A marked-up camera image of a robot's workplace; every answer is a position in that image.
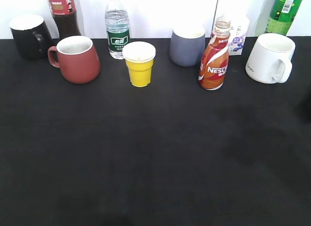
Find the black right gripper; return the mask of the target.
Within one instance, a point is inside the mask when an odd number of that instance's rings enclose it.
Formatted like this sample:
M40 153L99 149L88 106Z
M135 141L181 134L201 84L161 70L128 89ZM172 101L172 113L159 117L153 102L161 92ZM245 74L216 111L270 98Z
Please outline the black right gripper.
M300 105L301 118L304 123L311 122L311 90L309 89Z

